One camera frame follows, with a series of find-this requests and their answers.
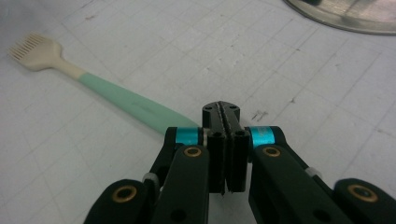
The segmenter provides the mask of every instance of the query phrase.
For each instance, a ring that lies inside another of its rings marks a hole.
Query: brush head
[[[61,57],[62,46],[39,34],[29,34],[11,47],[8,54],[32,71],[50,68]]]

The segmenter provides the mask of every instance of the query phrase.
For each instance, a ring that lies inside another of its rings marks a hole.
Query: blue tape
[[[198,128],[177,128],[176,143],[198,145]]]
[[[259,145],[274,144],[275,136],[269,126],[249,127],[253,142],[253,149]]]

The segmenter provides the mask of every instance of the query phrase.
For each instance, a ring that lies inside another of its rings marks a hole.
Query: mint green handle
[[[183,115],[95,75],[86,73],[78,81],[159,133],[165,134],[168,127],[198,127]]]

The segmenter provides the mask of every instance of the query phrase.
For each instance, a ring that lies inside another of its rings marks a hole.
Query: scuff mark
[[[252,120],[256,120],[257,122],[259,122],[260,120],[262,120],[262,118],[264,118],[265,116],[268,115],[267,111],[260,111],[257,110],[256,113],[254,114],[253,118],[251,118]]]
[[[376,131],[379,132],[379,133],[386,134],[386,135],[389,136],[389,137],[395,137],[395,136],[393,136],[392,133],[387,132],[387,131],[385,131],[385,130],[383,130],[383,129],[378,129],[378,130],[376,130]]]
[[[92,15],[92,16],[90,16],[90,17],[86,17],[85,20],[86,20],[86,21],[90,21],[91,19],[93,19],[93,18],[95,18],[95,17],[96,17],[96,15]]]
[[[88,3],[84,4],[81,8],[84,8],[85,6],[89,5],[90,3],[94,2],[95,0],[91,0]]]

